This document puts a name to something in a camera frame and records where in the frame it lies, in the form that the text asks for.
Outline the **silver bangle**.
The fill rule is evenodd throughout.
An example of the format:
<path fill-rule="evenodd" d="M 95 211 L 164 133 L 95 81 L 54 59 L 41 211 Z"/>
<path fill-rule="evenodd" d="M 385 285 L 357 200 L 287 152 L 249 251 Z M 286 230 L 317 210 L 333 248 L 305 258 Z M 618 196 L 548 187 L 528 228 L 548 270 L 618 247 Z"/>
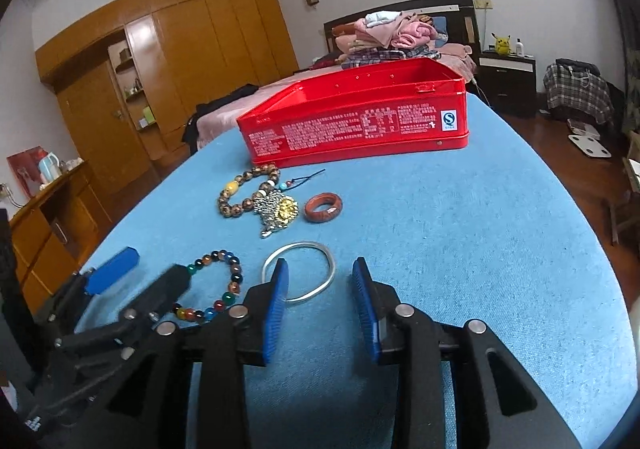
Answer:
<path fill-rule="evenodd" d="M 302 305 L 331 287 L 337 262 L 332 251 L 316 241 L 296 241 L 269 254 L 260 269 L 260 282 L 271 279 L 277 262 L 288 262 L 288 306 Z"/>

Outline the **wooden side cabinet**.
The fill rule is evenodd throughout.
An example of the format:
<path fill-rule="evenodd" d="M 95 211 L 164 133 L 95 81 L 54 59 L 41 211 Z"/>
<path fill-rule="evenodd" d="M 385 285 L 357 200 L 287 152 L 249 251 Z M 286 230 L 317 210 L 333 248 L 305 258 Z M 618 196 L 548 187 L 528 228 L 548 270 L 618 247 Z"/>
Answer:
<path fill-rule="evenodd" d="M 37 313 L 113 228 L 87 162 L 44 187 L 11 220 L 17 280 Z"/>

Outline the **light blue kettle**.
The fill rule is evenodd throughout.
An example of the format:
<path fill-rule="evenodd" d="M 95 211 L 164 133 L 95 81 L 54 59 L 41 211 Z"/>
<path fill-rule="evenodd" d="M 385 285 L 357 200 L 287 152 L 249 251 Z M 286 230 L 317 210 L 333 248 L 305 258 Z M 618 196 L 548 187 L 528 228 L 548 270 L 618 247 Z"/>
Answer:
<path fill-rule="evenodd" d="M 38 170 L 43 183 L 50 184 L 62 175 L 60 159 L 53 153 L 39 152 Z"/>

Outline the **blue table cloth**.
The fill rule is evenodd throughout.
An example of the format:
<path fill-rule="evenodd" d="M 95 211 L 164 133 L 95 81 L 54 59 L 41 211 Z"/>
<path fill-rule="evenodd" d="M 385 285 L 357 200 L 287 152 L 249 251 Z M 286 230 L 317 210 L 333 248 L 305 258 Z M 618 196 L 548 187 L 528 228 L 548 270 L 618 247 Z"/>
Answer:
<path fill-rule="evenodd" d="M 622 290 L 600 242 L 541 157 L 480 99 L 468 100 L 469 143 L 460 150 L 299 166 L 294 198 L 334 192 L 342 213 L 295 221 L 270 238 L 258 216 L 226 220 L 222 188 L 250 161 L 231 130 L 186 160 L 112 230 L 90 257 L 99 266 L 124 247 L 139 266 L 97 297 L 91 329 L 172 264 L 226 249 L 258 284 L 282 245 L 317 241 L 337 262 L 331 287 L 288 307 L 273 362 L 246 373 L 257 448 L 386 448 L 397 372 L 366 352 L 350 271 L 371 275 L 433 319 L 483 320 L 526 368 L 582 447 L 604 443 L 637 393 L 634 340 Z"/>

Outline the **black garment on bed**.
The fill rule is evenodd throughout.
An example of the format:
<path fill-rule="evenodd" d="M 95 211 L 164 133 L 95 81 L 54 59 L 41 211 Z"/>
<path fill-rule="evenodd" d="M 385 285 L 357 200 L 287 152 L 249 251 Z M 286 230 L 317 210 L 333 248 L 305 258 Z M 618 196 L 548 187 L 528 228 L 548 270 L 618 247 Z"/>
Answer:
<path fill-rule="evenodd" d="M 189 147 L 191 156 L 196 154 L 196 151 L 198 151 L 198 142 L 206 135 L 205 132 L 200 132 L 198 130 L 198 122 L 204 120 L 209 116 L 209 114 L 213 114 L 214 120 L 221 120 L 221 122 L 224 122 L 224 117 L 218 116 L 219 111 L 228 112 L 229 106 L 232 102 L 237 102 L 244 97 L 252 96 L 257 91 L 257 85 L 245 84 L 233 92 L 224 95 L 224 97 L 211 100 L 210 102 L 205 102 L 205 104 L 198 104 L 195 112 L 189 120 L 186 121 L 186 126 L 184 127 L 181 137 L 181 141 Z"/>

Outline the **wooden wardrobe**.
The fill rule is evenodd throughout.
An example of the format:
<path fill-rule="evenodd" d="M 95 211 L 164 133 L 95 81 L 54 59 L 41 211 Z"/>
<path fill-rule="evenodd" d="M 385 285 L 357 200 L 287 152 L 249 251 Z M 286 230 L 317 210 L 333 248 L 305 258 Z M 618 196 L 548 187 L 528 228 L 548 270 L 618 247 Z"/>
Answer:
<path fill-rule="evenodd" d="M 70 136 L 113 206 L 186 156 L 199 105 L 298 68 L 278 0 L 116 0 L 35 51 Z"/>

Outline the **red metal tin box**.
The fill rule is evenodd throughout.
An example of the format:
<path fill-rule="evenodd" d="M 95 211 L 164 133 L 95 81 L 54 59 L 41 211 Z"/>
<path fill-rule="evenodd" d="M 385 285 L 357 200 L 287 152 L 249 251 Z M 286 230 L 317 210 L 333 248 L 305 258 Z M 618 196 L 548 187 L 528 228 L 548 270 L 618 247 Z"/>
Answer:
<path fill-rule="evenodd" d="M 238 126 L 250 160 L 279 168 L 469 143 L 465 80 L 430 58 L 297 81 L 242 114 Z"/>

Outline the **dark bedside table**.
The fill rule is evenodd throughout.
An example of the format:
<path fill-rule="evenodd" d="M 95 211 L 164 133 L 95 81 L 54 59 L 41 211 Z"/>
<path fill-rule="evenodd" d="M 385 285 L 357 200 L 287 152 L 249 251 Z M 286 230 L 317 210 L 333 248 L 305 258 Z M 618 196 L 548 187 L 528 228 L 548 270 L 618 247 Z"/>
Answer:
<path fill-rule="evenodd" d="M 483 52 L 478 58 L 476 80 L 498 113 L 523 119 L 535 117 L 538 105 L 534 58 Z"/>

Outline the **small wooden stool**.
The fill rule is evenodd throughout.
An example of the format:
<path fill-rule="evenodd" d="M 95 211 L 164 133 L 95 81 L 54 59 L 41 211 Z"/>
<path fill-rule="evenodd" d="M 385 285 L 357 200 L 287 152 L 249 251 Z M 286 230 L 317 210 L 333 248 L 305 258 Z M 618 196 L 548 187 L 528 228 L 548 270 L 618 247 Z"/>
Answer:
<path fill-rule="evenodd" d="M 624 173 L 630 188 L 618 203 L 610 203 L 611 244 L 620 243 L 620 237 L 632 232 L 639 242 L 639 134 L 629 133 L 629 149 L 623 158 Z"/>

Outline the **white bathroom scale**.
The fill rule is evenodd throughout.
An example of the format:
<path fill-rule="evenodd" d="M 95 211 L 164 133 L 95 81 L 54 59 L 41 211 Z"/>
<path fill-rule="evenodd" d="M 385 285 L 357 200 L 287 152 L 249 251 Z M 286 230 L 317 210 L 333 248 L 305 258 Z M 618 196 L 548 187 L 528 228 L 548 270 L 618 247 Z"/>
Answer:
<path fill-rule="evenodd" d="M 609 159 L 612 157 L 611 152 L 605 146 L 602 146 L 598 139 L 592 136 L 570 134 L 568 140 L 591 159 Z"/>

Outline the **pile of folded clothes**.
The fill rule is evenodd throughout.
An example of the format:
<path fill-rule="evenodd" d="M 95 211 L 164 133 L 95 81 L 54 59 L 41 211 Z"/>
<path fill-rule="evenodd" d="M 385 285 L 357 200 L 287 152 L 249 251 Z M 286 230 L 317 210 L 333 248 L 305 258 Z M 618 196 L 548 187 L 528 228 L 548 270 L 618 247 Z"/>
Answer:
<path fill-rule="evenodd" d="M 378 10 L 331 30 L 344 69 L 426 57 L 439 59 L 448 34 L 431 16 Z"/>

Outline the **bed with pink cover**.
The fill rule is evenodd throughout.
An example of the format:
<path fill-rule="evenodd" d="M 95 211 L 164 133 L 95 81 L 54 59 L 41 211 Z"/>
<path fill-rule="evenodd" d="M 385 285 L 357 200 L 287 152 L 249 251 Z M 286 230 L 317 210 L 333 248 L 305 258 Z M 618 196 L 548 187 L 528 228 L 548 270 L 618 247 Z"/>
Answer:
<path fill-rule="evenodd" d="M 258 91 L 254 95 L 232 102 L 228 112 L 219 111 L 218 113 L 219 117 L 224 117 L 224 122 L 214 120 L 213 114 L 209 114 L 204 120 L 198 122 L 198 130 L 206 133 L 198 142 L 198 150 L 208 145 L 222 133 L 235 128 L 238 117 L 264 102 L 268 97 L 284 90 L 285 87 L 297 81 L 336 71 L 338 68 L 337 58 L 341 55 L 341 52 L 334 43 L 331 30 L 339 24 L 348 24 L 378 10 L 398 10 L 398 12 L 431 16 L 436 28 L 448 34 L 447 43 L 438 49 L 440 53 L 439 61 L 465 78 L 468 91 L 473 94 L 477 92 L 475 88 L 475 72 L 478 58 L 480 58 L 480 39 L 478 38 L 474 0 L 409 0 L 393 2 L 363 9 L 360 12 L 326 22 L 323 25 L 323 34 L 328 52 L 316 60 L 311 67 L 298 70 L 292 76 L 287 76 L 279 81 L 265 86 L 258 86 Z"/>

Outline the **yellow pikachu toy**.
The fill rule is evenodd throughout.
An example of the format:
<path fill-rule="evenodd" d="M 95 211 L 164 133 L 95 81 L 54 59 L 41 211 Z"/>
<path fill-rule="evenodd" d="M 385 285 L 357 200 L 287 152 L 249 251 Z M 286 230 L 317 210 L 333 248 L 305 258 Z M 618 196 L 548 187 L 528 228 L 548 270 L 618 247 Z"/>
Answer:
<path fill-rule="evenodd" d="M 495 40 L 494 50 L 495 53 L 500 57 L 508 57 L 511 53 L 511 37 L 507 36 L 499 36 L 492 34 L 492 37 Z"/>

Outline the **white bottle on nightstand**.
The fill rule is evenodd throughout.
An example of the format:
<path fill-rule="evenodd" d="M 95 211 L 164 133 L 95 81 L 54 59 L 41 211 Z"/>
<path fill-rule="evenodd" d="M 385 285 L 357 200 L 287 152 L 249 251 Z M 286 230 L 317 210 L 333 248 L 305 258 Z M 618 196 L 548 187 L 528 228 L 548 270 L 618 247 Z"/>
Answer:
<path fill-rule="evenodd" d="M 518 56 L 518 57 L 524 57 L 525 56 L 524 44 L 523 44 L 523 42 L 521 41 L 520 38 L 516 39 L 515 51 L 516 51 L 516 56 Z"/>

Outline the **plaid cloth on chair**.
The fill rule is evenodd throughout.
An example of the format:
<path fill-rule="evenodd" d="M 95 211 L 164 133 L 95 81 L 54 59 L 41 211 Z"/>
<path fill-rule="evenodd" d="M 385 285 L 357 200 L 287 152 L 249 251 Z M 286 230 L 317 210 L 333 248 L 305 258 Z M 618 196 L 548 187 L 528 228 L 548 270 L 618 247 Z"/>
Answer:
<path fill-rule="evenodd" d="M 544 72 L 547 108 L 579 111 L 599 125 L 614 120 L 614 106 L 608 82 L 595 65 L 557 59 Z"/>

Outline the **patterned dark curtain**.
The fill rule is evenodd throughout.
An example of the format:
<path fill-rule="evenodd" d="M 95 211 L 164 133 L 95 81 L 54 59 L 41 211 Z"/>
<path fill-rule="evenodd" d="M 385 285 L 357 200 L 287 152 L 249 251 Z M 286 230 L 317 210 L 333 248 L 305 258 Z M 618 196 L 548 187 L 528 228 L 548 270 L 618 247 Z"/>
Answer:
<path fill-rule="evenodd" d="M 625 132 L 639 133 L 639 0 L 614 0 L 625 58 Z"/>

